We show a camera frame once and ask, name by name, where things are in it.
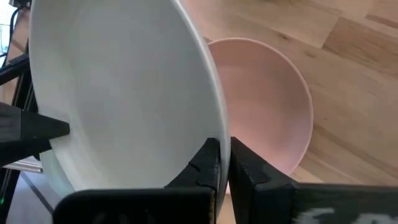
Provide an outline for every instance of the wooden floor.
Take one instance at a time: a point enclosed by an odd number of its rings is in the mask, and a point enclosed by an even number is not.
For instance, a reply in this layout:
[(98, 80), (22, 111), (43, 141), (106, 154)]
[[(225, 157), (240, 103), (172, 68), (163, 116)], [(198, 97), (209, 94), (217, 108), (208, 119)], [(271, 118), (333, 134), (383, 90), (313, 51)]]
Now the wooden floor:
[(263, 41), (301, 71), (315, 123), (294, 179), (398, 185), (397, 0), (181, 1), (210, 40)]

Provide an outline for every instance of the black metal frame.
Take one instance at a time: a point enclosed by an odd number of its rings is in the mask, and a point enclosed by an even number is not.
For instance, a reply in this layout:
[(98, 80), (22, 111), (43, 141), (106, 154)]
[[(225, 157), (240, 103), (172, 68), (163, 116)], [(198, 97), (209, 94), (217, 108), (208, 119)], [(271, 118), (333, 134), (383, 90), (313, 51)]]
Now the black metal frame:
[[(6, 81), (12, 80), (15, 77), (19, 77), (11, 105), (27, 111), (36, 112), (37, 104), (33, 92), (32, 77), (29, 68), (29, 59), (27, 67), (25, 66), (25, 62), (23, 63), (24, 69), (18, 70), (12, 75), (7, 76), (7, 80), (2, 79), (1, 81), (2, 83), (6, 83)], [(0, 204), (0, 223), (5, 223), (7, 220), (12, 198), (14, 196), (15, 188), (17, 186), (19, 174), (20, 171), (18, 170), (6, 168), (0, 169), (0, 181), (2, 182), (0, 188), (0, 201), (2, 202)]]

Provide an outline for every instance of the floor plank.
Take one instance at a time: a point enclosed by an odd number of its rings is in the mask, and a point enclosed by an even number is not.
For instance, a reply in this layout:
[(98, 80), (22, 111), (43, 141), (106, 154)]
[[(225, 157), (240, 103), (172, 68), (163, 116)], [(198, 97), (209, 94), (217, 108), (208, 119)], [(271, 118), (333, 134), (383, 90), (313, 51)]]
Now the floor plank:
[(235, 224), (234, 208), (232, 206), (232, 198), (225, 195), (224, 203), (218, 215), (217, 224)]
[(358, 24), (361, 24), (362, 26), (365, 26), (369, 29), (375, 30), (376, 32), (380, 32), (382, 34), (389, 35), (393, 38), (398, 38), (398, 29), (395, 29), (391, 26), (387, 26), (385, 24), (381, 24), (379, 22), (370, 20), (368, 18), (360, 18), (360, 17), (354, 17), (351, 15), (344, 15), (342, 16), (345, 19), (352, 20), (354, 22), (357, 22)]
[[(317, 161), (333, 167), (333, 171), (344, 174), (357, 184), (398, 185), (398, 174), (385, 164), (375, 162), (375, 158), (333, 133), (315, 125), (310, 152)], [(330, 175), (319, 177), (325, 182), (335, 182)]]
[(398, 1), (374, 0), (369, 10), (368, 19), (380, 22), (393, 28), (398, 28)]
[(324, 183), (321, 178), (313, 175), (309, 171), (305, 170), (303, 167), (297, 167), (292, 175), (290, 175), (291, 178), (296, 180), (297, 182), (305, 182), (305, 183), (314, 183), (314, 184), (320, 184)]
[(311, 0), (321, 6), (341, 11), (344, 15), (365, 17), (373, 0)]
[(398, 39), (340, 18), (323, 49), (398, 78)]
[[(188, 8), (194, 4), (196, 13), (201, 14), (200, 10), (207, 10), (213, 13), (212, 16), (217, 16), (217, 10), (222, 9), (316, 47), (322, 46), (340, 15), (340, 11), (301, 0), (192, 0), (184, 2)], [(232, 21), (224, 19), (227, 26), (233, 26)]]
[(360, 180), (352, 178), (344, 172), (337, 170), (335, 167), (320, 160), (319, 157), (312, 152), (312, 150), (309, 150), (306, 153), (300, 163), (300, 167), (305, 170), (310, 170), (311, 174), (315, 175), (325, 183), (361, 184)]

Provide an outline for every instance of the white plate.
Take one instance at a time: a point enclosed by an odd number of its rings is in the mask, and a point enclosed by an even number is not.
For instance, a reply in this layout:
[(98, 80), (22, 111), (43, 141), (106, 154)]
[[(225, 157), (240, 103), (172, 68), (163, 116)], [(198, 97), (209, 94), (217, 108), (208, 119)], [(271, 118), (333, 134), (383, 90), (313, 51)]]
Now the white plate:
[(178, 1), (36, 0), (31, 16), (39, 111), (70, 123), (51, 145), (75, 190), (163, 187), (213, 137), (222, 203), (230, 155), (222, 89)]

